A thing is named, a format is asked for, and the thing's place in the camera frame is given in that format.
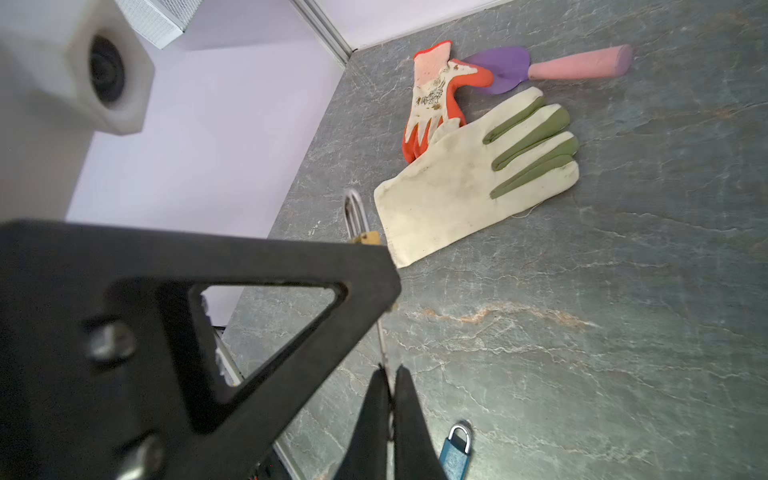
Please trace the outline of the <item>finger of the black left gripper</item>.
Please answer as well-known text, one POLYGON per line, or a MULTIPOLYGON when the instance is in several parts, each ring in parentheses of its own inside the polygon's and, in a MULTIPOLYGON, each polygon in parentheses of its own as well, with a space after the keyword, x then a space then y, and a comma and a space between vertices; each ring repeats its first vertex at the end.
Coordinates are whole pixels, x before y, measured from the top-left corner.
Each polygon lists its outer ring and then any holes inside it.
POLYGON ((1 475, 244 479, 400 291, 382 246, 5 223, 1 475), (332 300, 232 387, 200 300, 212 285, 332 300))

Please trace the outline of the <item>brass padlock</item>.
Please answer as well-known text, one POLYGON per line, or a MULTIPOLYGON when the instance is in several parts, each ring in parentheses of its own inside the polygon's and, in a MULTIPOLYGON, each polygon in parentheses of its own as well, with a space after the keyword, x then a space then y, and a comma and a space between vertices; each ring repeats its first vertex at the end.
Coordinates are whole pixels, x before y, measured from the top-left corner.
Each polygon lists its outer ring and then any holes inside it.
POLYGON ((350 243, 377 246, 382 244, 380 233, 370 228, 361 196, 356 190, 345 191, 343 213, 350 243))

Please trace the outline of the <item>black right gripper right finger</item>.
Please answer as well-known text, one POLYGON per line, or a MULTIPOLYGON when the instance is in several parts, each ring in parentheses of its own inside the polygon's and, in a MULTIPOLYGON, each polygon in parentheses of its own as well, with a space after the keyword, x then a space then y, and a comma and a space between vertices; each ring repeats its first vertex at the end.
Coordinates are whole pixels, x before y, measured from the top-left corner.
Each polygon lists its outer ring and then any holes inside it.
POLYGON ((396 372, 393 426, 394 478, 445 480, 411 373, 405 366, 396 372))

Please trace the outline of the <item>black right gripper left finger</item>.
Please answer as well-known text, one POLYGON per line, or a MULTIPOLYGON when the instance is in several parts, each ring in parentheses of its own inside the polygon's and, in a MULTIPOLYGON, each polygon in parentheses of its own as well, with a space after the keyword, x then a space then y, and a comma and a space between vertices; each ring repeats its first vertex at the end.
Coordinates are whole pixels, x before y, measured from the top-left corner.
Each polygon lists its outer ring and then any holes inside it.
POLYGON ((339 479, 386 478, 391 396, 385 370, 371 376, 347 452, 334 476, 339 479))

